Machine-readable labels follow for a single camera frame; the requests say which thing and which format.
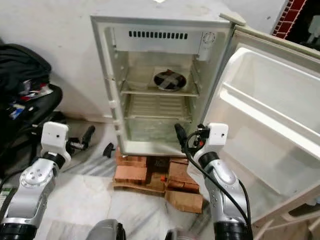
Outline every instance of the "refrigerator shelf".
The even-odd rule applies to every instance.
[[[183,96],[132,94],[125,118],[160,118],[190,122],[191,114]]]
[[[188,131],[190,123],[176,119],[130,118],[125,120],[128,138],[139,142],[177,143],[175,124],[180,123]]]
[[[170,69],[182,74],[186,78],[186,85],[178,91],[164,91],[154,83],[154,76],[158,73]],[[186,96],[198,97],[197,85],[189,69],[174,68],[169,66],[144,66],[130,67],[127,78],[123,81],[120,90],[121,94],[141,94],[141,95],[164,95],[164,96]]]

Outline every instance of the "mini fridge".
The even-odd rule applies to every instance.
[[[245,183],[252,222],[319,189],[320,53],[217,0],[160,2],[110,0],[91,16],[121,152],[182,157],[175,123],[225,123],[219,156]],[[167,69],[181,90],[155,85]]]

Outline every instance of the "marble floor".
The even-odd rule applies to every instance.
[[[90,123],[68,121],[69,136],[82,136]],[[208,203],[202,214],[181,212],[161,196],[128,190],[113,190],[115,152],[103,156],[109,143],[117,145],[111,124],[96,127],[89,149],[72,156],[70,166],[57,179],[36,240],[85,240],[90,229],[104,219],[117,219],[126,230],[128,240],[164,240],[172,228],[182,228],[199,240],[214,238]],[[263,240],[308,239],[305,223],[291,228],[268,231]]]

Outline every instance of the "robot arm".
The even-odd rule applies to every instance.
[[[0,239],[34,239],[60,169],[71,161],[66,151],[68,130],[57,122],[43,125],[42,157],[20,175],[19,187],[0,224]]]
[[[204,179],[210,200],[215,239],[252,239],[250,213],[247,211],[249,202],[246,199],[245,189],[217,154],[217,151],[226,144],[228,125],[222,123],[199,125],[197,131],[192,134],[195,136],[193,147],[188,146],[187,141],[191,136],[187,137],[182,126],[176,124],[175,130],[182,151],[201,171],[202,181]]]

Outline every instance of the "black bag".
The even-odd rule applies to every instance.
[[[49,83],[51,65],[18,44],[0,45],[0,101],[11,101],[24,91],[23,82]]]

